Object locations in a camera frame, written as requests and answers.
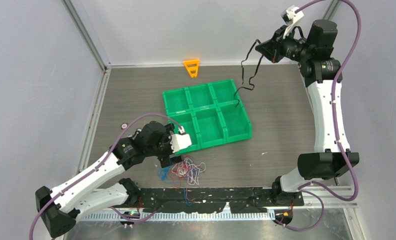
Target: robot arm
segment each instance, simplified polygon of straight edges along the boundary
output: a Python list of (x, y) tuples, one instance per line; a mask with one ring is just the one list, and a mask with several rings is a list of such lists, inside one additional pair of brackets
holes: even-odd
[(111, 178), (123, 173), (134, 165), (140, 164), (146, 157), (157, 156), (162, 168), (178, 163), (181, 157), (173, 156), (179, 150), (189, 147), (191, 138), (182, 127), (180, 134), (174, 134), (172, 123), (164, 126), (151, 121), (134, 135), (120, 139), (114, 150), (106, 152), (87, 169), (67, 182), (49, 189), (39, 188), (36, 195), (36, 208), (39, 211), (67, 186), (75, 184), (58, 197), (41, 215), (51, 237), (55, 238), (68, 232), (76, 221), (92, 212), (114, 205), (134, 204), (139, 197), (139, 189), (129, 179), (122, 179), (112, 187), (93, 192)]
[[(319, 19), (313, 22), (307, 38), (301, 34), (300, 39), (295, 39), (294, 29), (299, 28), (296, 23), (302, 16), (295, 13), (294, 9), (295, 6), (292, 6), (282, 14), (286, 25), (276, 30), (270, 40), (257, 45), (255, 50), (272, 63), (278, 63), (284, 57), (298, 62), (314, 114), (315, 143), (313, 153), (300, 154), (297, 167), (276, 178), (272, 184), (274, 198), (282, 195), (293, 197), (305, 183), (340, 177), (348, 171), (337, 145), (331, 103), (333, 79), (341, 67), (340, 62), (331, 57), (338, 33), (337, 25), (332, 21)], [(355, 166), (360, 158), (357, 152), (351, 152), (345, 136), (341, 81), (342, 75), (338, 78), (334, 93), (336, 118), (341, 144), (351, 165)]]

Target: green compartment tray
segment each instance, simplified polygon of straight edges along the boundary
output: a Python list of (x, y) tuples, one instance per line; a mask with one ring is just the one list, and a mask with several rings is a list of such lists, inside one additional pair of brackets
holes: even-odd
[(190, 135), (192, 145), (178, 154), (253, 137), (253, 129), (232, 79), (179, 88), (162, 93), (167, 116)]

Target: orange object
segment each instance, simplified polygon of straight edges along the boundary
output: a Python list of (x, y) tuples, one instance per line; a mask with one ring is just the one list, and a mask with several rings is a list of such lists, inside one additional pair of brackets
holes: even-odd
[(199, 59), (183, 61), (183, 65), (191, 78), (196, 78), (198, 76), (198, 68), (200, 66)]

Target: black joint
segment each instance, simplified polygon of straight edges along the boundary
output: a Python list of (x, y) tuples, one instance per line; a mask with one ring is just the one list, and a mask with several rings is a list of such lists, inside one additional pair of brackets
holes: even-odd
[(126, 202), (128, 207), (134, 207), (138, 203), (139, 197), (141, 196), (141, 190), (136, 186), (130, 178), (122, 178), (118, 181), (119, 184), (123, 185), (126, 189), (126, 193), (129, 195)]
[[(346, 154), (353, 167), (359, 163), (358, 152), (347, 152)], [(298, 171), (305, 180), (337, 178), (348, 170), (340, 152), (305, 153), (298, 157)]]
[[(35, 192), (36, 209), (39, 212), (45, 204), (51, 200), (52, 191), (43, 186)], [(80, 213), (79, 210), (73, 209), (69, 213), (59, 210), (61, 206), (51, 203), (48, 208), (40, 215), (49, 235), (57, 238), (70, 231), (76, 224), (76, 217)]]

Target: purple cable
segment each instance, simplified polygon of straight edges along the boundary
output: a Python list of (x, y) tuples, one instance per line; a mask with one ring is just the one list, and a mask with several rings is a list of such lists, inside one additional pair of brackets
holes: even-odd
[(74, 181), (72, 184), (68, 185), (66, 188), (64, 188), (61, 192), (57, 193), (51, 200), (49, 200), (37, 213), (37, 215), (34, 217), (33, 222), (31, 223), (30, 226), (30, 231), (28, 233), (28, 239), (29, 240), (33, 240), (33, 232), (35, 230), (35, 226), (36, 223), (38, 222), (39, 218), (41, 217), (41, 215), (45, 212), (45, 210), (59, 197), (61, 197), (63, 194), (67, 192), (69, 189), (71, 189), (72, 187), (74, 187), (75, 185), (77, 185), (78, 183), (80, 183), (81, 181), (83, 181), (84, 179), (86, 179), (87, 177), (89, 177), (91, 174), (93, 174), (94, 172), (96, 172), (108, 159), (108, 157), (110, 156), (110, 154), (113, 152), (114, 148), (116, 147), (117, 143), (120, 141), (120, 139), (123, 137), (123, 135), (128, 131), (128, 129), (130, 129), (130, 127), (135, 124), (137, 121), (141, 120), (142, 118), (148, 117), (148, 116), (158, 116), (158, 117), (162, 117), (165, 118), (167, 120), (172, 121), (174, 124), (176, 124), (179, 128), (181, 127), (181, 125), (171, 119), (170, 117), (160, 114), (160, 113), (147, 113), (145, 115), (142, 115), (138, 118), (136, 118), (135, 120), (133, 120), (131, 123), (129, 123), (129, 125), (121, 132), (121, 134), (117, 137), (117, 139), (115, 140), (115, 142), (112, 144), (111, 148), (109, 149), (108, 153), (106, 154), (106, 156), (104, 157), (104, 159), (91, 171), (89, 171), (88, 173), (86, 173), (84, 176), (82, 176), (81, 178), (77, 179), (76, 181)]
[(126, 217), (123, 213), (121, 213), (119, 210), (115, 209), (114, 207), (110, 206), (109, 208), (112, 209), (114, 212), (116, 212), (122, 219), (132, 222), (135, 225), (145, 223), (148, 219), (150, 219), (152, 216), (154, 216), (154, 214), (157, 213), (156, 211), (154, 211), (153, 213), (149, 214), (148, 216), (146, 216), (142, 219), (131, 219), (131, 218)]
[[(315, 4), (315, 3), (321, 2), (321, 1), (324, 1), (324, 0), (311, 1), (311, 2), (309, 2), (307, 4), (305, 4), (304, 6), (302, 6), (301, 8), (299, 8), (295, 12), (297, 13), (299, 11), (302, 11), (305, 8), (311, 6), (311, 5)], [(338, 83), (338, 78), (339, 78), (340, 74), (342, 73), (343, 69), (345, 68), (348, 60), (351, 57), (351, 55), (353, 54), (354, 49), (357, 46), (357, 42), (359, 41), (360, 32), (361, 32), (361, 29), (362, 29), (362, 20), (360, 18), (360, 13), (357, 10), (356, 6), (349, 0), (340, 0), (340, 1), (346, 3), (347, 5), (349, 5), (351, 7), (351, 9), (354, 11), (355, 17), (357, 18), (357, 34), (355, 35), (354, 43), (352, 44), (352, 47), (351, 47), (348, 55), (345, 57), (345, 60), (342, 63), (342, 66), (339, 68), (338, 72), (336, 73), (335, 77), (333, 78), (333, 83), (332, 83), (332, 90), (331, 90), (331, 94), (330, 95), (331, 95), (331, 101), (332, 101), (333, 128), (335, 130), (335, 137), (336, 137), (337, 140), (340, 139), (340, 131), (338, 129), (338, 117), (337, 117), (337, 108), (336, 108), (336, 102), (335, 102), (335, 99), (336, 99), (335, 90), (336, 90), (336, 86), (337, 86), (337, 83)], [(354, 172), (353, 166), (351, 165), (350, 160), (348, 159), (348, 156), (347, 156), (347, 154), (346, 154), (346, 152), (344, 150), (344, 147), (342, 146), (340, 141), (337, 141), (336, 144), (338, 145), (338, 148), (341, 151), (341, 154), (342, 154), (342, 156), (343, 156), (343, 158), (345, 160), (345, 163), (346, 163), (346, 165), (347, 165), (347, 167), (349, 169), (349, 172), (351, 173), (352, 181), (354, 183), (354, 193), (352, 194), (352, 196), (350, 198), (345, 198), (345, 197), (342, 197), (342, 196), (336, 194), (334, 191), (332, 191), (328, 186), (324, 185), (323, 183), (320, 183), (320, 182), (314, 182), (314, 183), (319, 185), (319, 186), (321, 186), (322, 188), (326, 189), (329, 193), (331, 193), (333, 196), (337, 197), (338, 199), (340, 199), (342, 201), (350, 202), (350, 201), (353, 201), (354, 199), (356, 199), (357, 195), (359, 194), (359, 183), (357, 182), (356, 173)], [(307, 187), (310, 184), (311, 184), (311, 182), (303, 184), (298, 189), (302, 189), (304, 187)]]
[[(285, 228), (287, 228), (287, 229), (289, 229), (289, 230), (293, 230), (293, 231), (298, 231), (298, 232), (304, 232), (304, 231), (307, 231), (307, 230), (311, 230), (311, 229), (314, 229), (315, 227), (317, 227), (320, 223), (321, 223), (321, 221), (322, 221), (322, 218), (323, 218), (323, 215), (325, 215), (325, 205), (323, 204), (323, 201), (322, 201), (322, 199), (319, 197), (319, 196), (317, 196), (316, 194), (314, 194), (314, 193), (312, 193), (312, 192), (309, 192), (309, 191), (306, 191), (306, 190), (301, 190), (301, 192), (303, 192), (303, 193), (306, 193), (306, 194), (310, 194), (310, 195), (313, 195), (315, 198), (317, 198), (319, 201), (320, 201), (320, 204), (321, 204), (321, 213), (320, 213), (320, 217), (318, 218), (318, 220), (317, 220), (317, 222), (313, 225), (313, 226), (310, 226), (310, 227), (307, 227), (307, 228), (297, 228), (297, 227), (293, 227), (293, 226), (288, 226), (288, 225), (285, 225), (284, 227)], [(283, 223), (282, 223), (282, 220), (274, 220), (277, 224), (279, 224), (279, 225), (284, 225)]]

